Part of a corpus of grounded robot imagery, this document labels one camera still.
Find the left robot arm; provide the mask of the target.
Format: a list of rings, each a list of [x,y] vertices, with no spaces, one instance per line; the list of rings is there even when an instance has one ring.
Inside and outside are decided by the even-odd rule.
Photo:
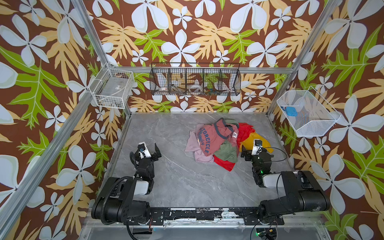
[[[104,225],[129,221],[146,224],[150,220],[150,204],[134,200],[134,197],[151,193],[155,183],[154,162],[161,157],[157,145],[155,152],[150,153],[146,143],[139,143],[136,152],[130,152],[135,174],[132,177],[109,177],[92,207],[91,217],[101,220]]]

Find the yellow cloth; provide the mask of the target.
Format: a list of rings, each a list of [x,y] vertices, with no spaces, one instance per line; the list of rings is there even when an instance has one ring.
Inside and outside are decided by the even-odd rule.
[[[265,138],[263,138],[261,135],[257,133],[250,133],[247,139],[240,142],[239,151],[240,152],[242,151],[242,147],[245,147],[246,150],[252,150],[254,145],[254,140],[261,140],[262,147],[266,148],[269,153],[272,153],[274,151],[273,149],[271,149],[271,144]]]

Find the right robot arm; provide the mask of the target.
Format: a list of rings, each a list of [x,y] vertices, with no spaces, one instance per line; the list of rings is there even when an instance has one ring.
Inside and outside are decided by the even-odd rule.
[[[267,148],[247,150],[242,146],[241,157],[251,162],[255,183],[260,188],[273,189],[277,198],[263,200],[258,206],[257,218],[263,224],[277,222],[283,215],[302,212],[322,212],[331,207],[331,201],[310,171],[282,171],[272,173],[274,155]]]

